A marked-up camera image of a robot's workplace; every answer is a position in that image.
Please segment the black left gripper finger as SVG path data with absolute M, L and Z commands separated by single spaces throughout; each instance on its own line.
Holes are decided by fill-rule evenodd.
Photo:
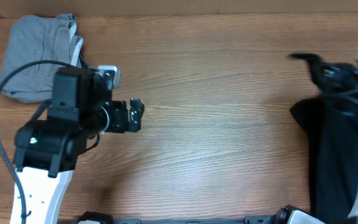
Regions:
M 130 100 L 131 104 L 131 113 L 132 114 L 138 114 L 139 116 L 142 116 L 145 111 L 145 105 L 143 102 L 141 102 L 138 98 L 131 98 Z
M 131 108 L 129 114 L 129 131 L 138 132 L 141 129 L 142 110 Z

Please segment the black t-shirt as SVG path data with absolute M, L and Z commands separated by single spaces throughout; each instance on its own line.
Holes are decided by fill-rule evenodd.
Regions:
M 295 103 L 290 113 L 308 135 L 312 216 L 325 223 L 346 219 L 358 190 L 358 115 L 320 97 Z

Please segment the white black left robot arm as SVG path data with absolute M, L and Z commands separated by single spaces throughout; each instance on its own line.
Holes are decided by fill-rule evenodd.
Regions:
M 20 222 L 22 201 L 27 223 L 56 223 L 77 159 L 91 149 L 87 141 L 140 130 L 144 104 L 137 98 L 112 100 L 120 76 L 115 66 L 56 72 L 46 119 L 32 118 L 15 136 L 13 163 L 24 194 L 14 193 L 11 223 Z

